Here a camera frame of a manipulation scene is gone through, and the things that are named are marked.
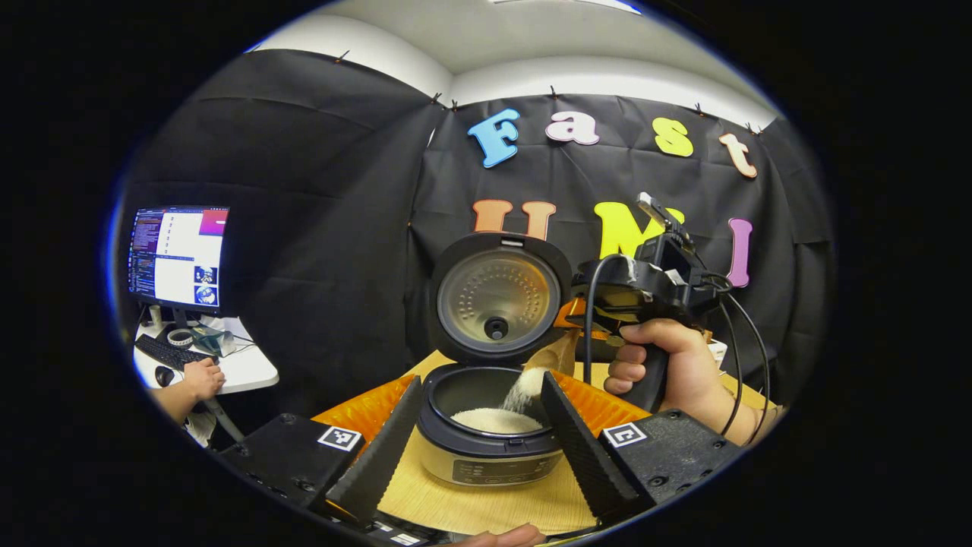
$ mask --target keyboard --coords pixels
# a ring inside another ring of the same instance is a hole
[[[219,362],[219,357],[216,355],[175,347],[168,342],[156,340],[147,334],[138,337],[138,340],[135,341],[135,347],[152,357],[152,359],[179,372],[183,372],[183,366],[186,363],[201,361],[206,357],[212,358],[213,362]]]

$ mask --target white wall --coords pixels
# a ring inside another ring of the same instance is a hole
[[[311,13],[278,30],[255,50],[291,49],[344,58],[379,70],[451,105],[550,93],[624,95],[678,104],[764,128],[777,114],[711,79],[663,64],[616,57],[548,56],[501,62],[453,75],[425,52],[376,26]]]
[[[452,73],[398,36],[350,18],[310,14],[281,28],[254,48],[304,50],[341,56],[384,72],[427,94],[448,91]]]
[[[670,66],[609,57],[542,57],[460,74],[449,93],[459,104],[500,97],[557,93],[623,95],[678,104],[753,129],[777,114],[718,82]]]

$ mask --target monitor screen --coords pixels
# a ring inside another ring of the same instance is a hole
[[[220,307],[220,252],[229,207],[151,207],[135,213],[128,291],[186,310]]]

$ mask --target computer mouse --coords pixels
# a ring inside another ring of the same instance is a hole
[[[158,365],[156,367],[156,382],[162,387],[166,387],[172,382],[172,379],[176,377],[176,373],[172,372],[169,367],[163,367]]]

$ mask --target desk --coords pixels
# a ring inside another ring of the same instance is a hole
[[[418,374],[424,380],[431,370],[452,362],[436,351],[407,374]],[[607,363],[593,363],[591,369],[592,384],[603,386],[608,377]],[[575,365],[574,377],[582,380],[581,363]],[[735,378],[724,374],[720,379],[736,392]],[[759,393],[744,385],[744,404],[761,408],[763,401]],[[417,525],[466,534],[484,530],[503,533],[528,522],[546,535],[595,526],[594,516],[566,458],[560,460],[550,475],[535,483],[467,488],[441,481],[422,467],[418,436],[417,428],[413,428],[392,482],[378,505],[380,511]]]
[[[243,327],[243,323],[237,318],[222,318],[215,319],[212,317],[207,317],[204,324],[208,324],[213,328],[220,330],[228,330],[234,335],[242,336],[244,338],[252,339],[246,329]],[[138,331],[135,333],[135,338],[143,334],[155,338],[158,333],[162,332],[165,326],[172,324],[172,322],[165,322],[161,325],[150,325],[148,327],[143,327],[139,325]],[[196,321],[190,321],[190,326],[195,326]],[[227,357],[220,357],[220,370],[226,375],[226,382],[220,390],[216,392],[217,395],[225,395],[227,393],[236,393],[239,391],[249,391],[251,389],[259,389],[261,387],[268,387],[274,385],[280,381],[280,377],[277,375],[277,369],[270,363],[266,355],[260,351],[260,348],[256,345],[242,347],[245,344],[250,344],[249,342],[239,341],[237,343],[237,353],[232,353]],[[193,351],[198,351],[200,353],[212,354],[198,346],[191,346],[189,349]],[[138,371],[139,376],[142,377],[142,382],[146,387],[150,389],[160,389],[161,385],[158,384],[156,380],[156,367],[162,365],[152,357],[143,353],[140,349],[134,348],[132,350],[132,357],[135,363],[135,369]],[[181,374],[175,375],[172,382],[169,385],[181,382],[183,376]],[[236,425],[229,419],[223,407],[216,400],[216,397],[203,401],[208,408],[219,421],[223,429],[229,433],[229,436],[233,438],[234,441],[239,442],[243,440],[243,433],[236,427]]]

